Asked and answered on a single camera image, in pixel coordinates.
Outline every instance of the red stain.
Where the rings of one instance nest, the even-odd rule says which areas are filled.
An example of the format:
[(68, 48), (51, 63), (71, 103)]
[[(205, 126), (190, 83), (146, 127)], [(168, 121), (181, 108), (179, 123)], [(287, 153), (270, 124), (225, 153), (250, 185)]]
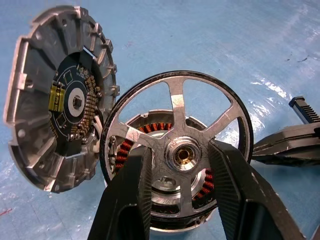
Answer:
[(1, 212), (1, 213), (0, 213), (0, 217), (1, 217), (2, 215), (5, 215), (5, 214), (10, 213), (11, 211), (12, 211), (12, 208), (9, 208), (9, 209), (7, 209), (7, 210), (5, 210), (5, 211)]

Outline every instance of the copper winding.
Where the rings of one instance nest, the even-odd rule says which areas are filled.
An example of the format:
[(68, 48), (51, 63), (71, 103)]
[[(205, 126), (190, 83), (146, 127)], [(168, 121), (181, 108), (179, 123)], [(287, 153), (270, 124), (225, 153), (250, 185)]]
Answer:
[(205, 180), (212, 181), (212, 179), (213, 179), (212, 174), (205, 173)]
[(149, 124), (145, 125), (144, 128), (145, 128), (145, 130), (146, 130), (146, 131), (145, 131), (146, 133), (153, 132), (153, 131), (151, 130), (151, 127), (150, 127)]
[(123, 165), (123, 164), (121, 164), (121, 163), (116, 163), (115, 164), (115, 168), (116, 169), (121, 169), (121, 168), (123, 168), (125, 165)]
[(120, 147), (120, 149), (118, 150), (118, 153), (119, 153), (119, 154), (128, 155), (129, 150), (126, 150), (126, 149), (123, 149), (123, 148)]
[(204, 195), (201, 192), (198, 192), (198, 194), (196, 195), (197, 198), (202, 198)]
[(172, 127), (172, 123), (167, 123), (167, 124), (165, 124), (164, 129), (169, 130), (169, 129), (171, 129), (171, 127)]
[(119, 162), (125, 162), (127, 160), (127, 157), (126, 156), (117, 155), (115, 160), (119, 161)]
[[(141, 126), (137, 129), (143, 133), (150, 133), (150, 132), (154, 132), (154, 131), (158, 131), (158, 130), (169, 130), (169, 129), (171, 129), (171, 127), (172, 127), (171, 123), (160, 122), (160, 123), (146, 124), (146, 125)], [(118, 172), (120, 170), (120, 168), (122, 168), (124, 166), (123, 163), (127, 160), (129, 151), (132, 148), (133, 144), (134, 143), (128, 139), (125, 139), (121, 143), (120, 148), (117, 151), (117, 155), (115, 158), (115, 171), (116, 172)]]
[(157, 131), (158, 130), (158, 124), (152, 123), (152, 128), (153, 128), (153, 131)]
[(165, 124), (163, 122), (159, 123), (159, 128), (160, 130), (164, 130), (165, 129)]
[(204, 181), (203, 185), (209, 187), (210, 189), (214, 189), (214, 184), (212, 182)]
[(206, 194), (208, 194), (208, 193), (211, 192), (211, 190), (209, 190), (209, 189), (207, 189), (207, 188), (205, 188), (205, 187), (203, 187), (203, 188), (201, 189), (201, 191), (204, 192), (204, 193), (206, 193)]
[(131, 149), (131, 147), (132, 147), (132, 144), (130, 144), (130, 143), (128, 143), (128, 142), (126, 142), (126, 141), (124, 141), (124, 142), (122, 143), (122, 145), (121, 145), (121, 148), (122, 148), (122, 147), (124, 147), (125, 149), (130, 150), (130, 149)]

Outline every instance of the circuit board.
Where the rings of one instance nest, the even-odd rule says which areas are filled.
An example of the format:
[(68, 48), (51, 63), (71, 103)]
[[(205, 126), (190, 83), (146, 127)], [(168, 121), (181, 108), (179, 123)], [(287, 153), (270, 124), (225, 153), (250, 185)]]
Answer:
[(86, 52), (72, 54), (60, 64), (52, 81), (50, 125), (57, 138), (56, 151), (61, 155), (77, 153), (92, 126), (100, 88), (96, 86), (91, 63), (92, 57)]

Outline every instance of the bolt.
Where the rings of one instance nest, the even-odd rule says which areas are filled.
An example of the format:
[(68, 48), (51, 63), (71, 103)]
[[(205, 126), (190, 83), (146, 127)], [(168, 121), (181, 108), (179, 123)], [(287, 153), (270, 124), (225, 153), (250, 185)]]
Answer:
[(116, 137), (115, 136), (111, 136), (110, 137), (110, 141), (111, 141), (111, 143), (114, 144), (116, 142)]
[(88, 143), (88, 139), (86, 137), (82, 138), (82, 143), (83, 144), (87, 144)]
[(25, 130), (20, 129), (20, 130), (18, 131), (18, 137), (22, 139), (22, 138), (24, 138), (25, 136), (26, 136)]

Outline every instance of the yellow component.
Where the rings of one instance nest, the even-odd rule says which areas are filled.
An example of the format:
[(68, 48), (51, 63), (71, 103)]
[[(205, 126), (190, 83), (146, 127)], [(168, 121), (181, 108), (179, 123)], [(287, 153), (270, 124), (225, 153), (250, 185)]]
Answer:
[(55, 99), (56, 99), (56, 92), (57, 92), (57, 86), (52, 85), (51, 91), (50, 91), (50, 98), (49, 98), (49, 110), (53, 111), (55, 106)]
[(64, 110), (64, 100), (65, 100), (66, 90), (61, 85), (52, 83), (49, 97), (49, 111), (61, 113)]
[(59, 95), (59, 107), (58, 107), (58, 112), (60, 113), (64, 110), (65, 93), (66, 93), (66, 90), (61, 88), (60, 95)]

